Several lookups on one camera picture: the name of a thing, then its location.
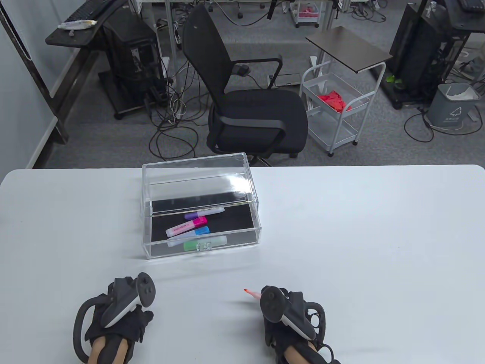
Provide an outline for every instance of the gray carpet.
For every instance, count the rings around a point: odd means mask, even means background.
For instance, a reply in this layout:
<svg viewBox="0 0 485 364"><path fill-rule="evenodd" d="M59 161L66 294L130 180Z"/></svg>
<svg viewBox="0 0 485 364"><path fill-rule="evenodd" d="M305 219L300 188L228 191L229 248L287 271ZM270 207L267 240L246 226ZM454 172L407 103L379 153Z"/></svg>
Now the gray carpet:
<svg viewBox="0 0 485 364"><path fill-rule="evenodd" d="M406 0L389 0L388 7L382 10L387 17L384 23L359 21L352 19L350 15L340 15L334 22L334 26L344 25L383 50L389 50L406 3ZM244 18L238 20L237 8L234 4L222 6L232 18L243 24L256 20L264 13L259 6L243 4ZM317 53L316 48L305 40L305 36L315 32L316 29L313 26L302 26L296 29L290 14L282 14L281 7L276 10L273 20L264 19L251 28L230 24L223 17L221 10L216 6L214 8L212 17L233 59L264 58L281 54L284 62L282 73L303 73L308 68L308 56ZM165 39L163 51L167 54L167 31L162 32L161 36ZM272 73L273 67L273 65L252 65L251 75L259 84L265 85L266 77ZM106 59L100 56L66 120L66 128L70 134L69 143L54 148L46 167L140 167L144 163L159 161L148 150L148 142L155 132L155 127L144 113L125 117L121 121L113 118L112 107L97 78L97 73L106 69L108 69ZM332 66L332 71L362 91L369 91L372 88L374 80L367 72L356 75L342 65L336 64ZM229 85L228 90L255 87L253 81L247 77L233 76ZM188 100L198 92L196 78L184 99ZM201 92L206 92L203 85L201 85ZM188 105L187 115L193 115L198 110L199 104L192 101ZM394 110L380 91L369 113L358 146L355 147L352 144L342 146L335 150L333 158L329 158L316 142L308 138L307 145L298 159L289 159L287 155L274 155L270 158L270 162L273 165L478 164L485 166L483 131L469 136L437 134L432 143L418 143L403 131L404 121L415 113L416 109ZM207 114L196 122L200 125L205 124ZM359 119L351 119L351 123L359 122ZM196 155L198 157L212 155L205 143L207 126L195 126L190 122L183 125L194 128L199 134ZM467 120L462 131L473 130L476 127L478 127L476 120ZM409 123L409 130L417 138L429 137L428 131L418 117ZM195 134L188 129L174 130L170 134L191 143L196 141ZM159 138L159 148L167 157L184 154L190 150L182 142L166 136Z"/></svg>

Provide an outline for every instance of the keyboard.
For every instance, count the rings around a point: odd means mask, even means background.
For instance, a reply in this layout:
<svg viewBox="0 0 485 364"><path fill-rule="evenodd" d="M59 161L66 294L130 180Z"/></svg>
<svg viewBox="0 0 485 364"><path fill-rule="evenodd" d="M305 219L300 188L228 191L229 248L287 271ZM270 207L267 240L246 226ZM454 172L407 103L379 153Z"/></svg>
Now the keyboard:
<svg viewBox="0 0 485 364"><path fill-rule="evenodd" d="M483 0L458 0L461 8L467 13L485 13Z"/></svg>
<svg viewBox="0 0 485 364"><path fill-rule="evenodd" d="M86 0L67 20L96 20L115 0Z"/></svg>

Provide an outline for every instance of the hand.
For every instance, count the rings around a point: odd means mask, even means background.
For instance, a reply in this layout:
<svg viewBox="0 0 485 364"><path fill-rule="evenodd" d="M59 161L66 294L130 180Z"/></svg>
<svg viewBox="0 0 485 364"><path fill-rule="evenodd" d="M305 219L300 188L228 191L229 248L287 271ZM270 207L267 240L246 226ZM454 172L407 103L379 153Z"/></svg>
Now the hand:
<svg viewBox="0 0 485 364"><path fill-rule="evenodd" d="M108 295L113 291L113 283L108 286ZM101 317L109 304L100 304L95 306L93 314L93 322L88 328L85 340L89 340L92 347L90 363L97 364L112 364L120 355L120 352L126 353L123 356L121 363L127 363L133 356L133 347L135 342L143 341L143 335L148 323L153 319L151 311L142 311L140 305L132 312L128 312L117 323L108 328L101 326Z"/></svg>
<svg viewBox="0 0 485 364"><path fill-rule="evenodd" d="M289 293L285 288L280 290L288 296ZM290 326L286 326L281 321L270 322L265 317L263 320L266 345L275 349L278 364L326 364L315 345Z"/></svg>

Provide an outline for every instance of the black glove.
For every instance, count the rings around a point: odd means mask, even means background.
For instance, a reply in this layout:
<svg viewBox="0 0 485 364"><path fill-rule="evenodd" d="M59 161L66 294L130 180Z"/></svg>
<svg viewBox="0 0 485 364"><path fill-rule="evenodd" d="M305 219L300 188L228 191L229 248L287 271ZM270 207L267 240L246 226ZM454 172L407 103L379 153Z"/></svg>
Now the black glove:
<svg viewBox="0 0 485 364"><path fill-rule="evenodd" d="M285 288L280 288L280 290L286 296L289 295L289 292ZM327 364L325 359L308 345L309 341L300 336L300 334L294 331L290 326L286 326L283 322L270 322L264 317L263 319L265 342L267 346L273 347L275 349L276 362L278 364L288 364L284 354L289 347L294 347L296 351L298 351L310 364ZM322 346L321 344L319 345L317 342L311 343L314 347Z"/></svg>
<svg viewBox="0 0 485 364"><path fill-rule="evenodd" d="M108 286L108 295L113 291L113 283ZM84 339L89 340L91 346L94 341L102 336L106 337L106 343L104 348L99 354L97 364L111 364L116 357L118 347L123 339L128 341L128 351L125 356L124 363L126 364L133 356L133 347L135 342L143 341L143 335L145 333L145 327L153 319L153 312L142 311L142 306L137 305L136 309L132 312L128 312L117 323L108 328L101 326L101 317L105 310L109 307L109 304L96 305L93 314L93 322L86 331Z"/></svg>

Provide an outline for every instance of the chair base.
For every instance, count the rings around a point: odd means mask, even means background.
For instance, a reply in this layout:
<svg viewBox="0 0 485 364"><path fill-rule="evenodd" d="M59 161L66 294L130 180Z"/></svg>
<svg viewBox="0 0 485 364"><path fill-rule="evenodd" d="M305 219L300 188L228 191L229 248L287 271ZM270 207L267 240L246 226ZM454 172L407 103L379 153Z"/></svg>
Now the chair base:
<svg viewBox="0 0 485 364"><path fill-rule="evenodd" d="M266 167L272 167L272 165L266 159L253 155L253 158L249 162L249 165L254 166L256 162L261 162Z"/></svg>

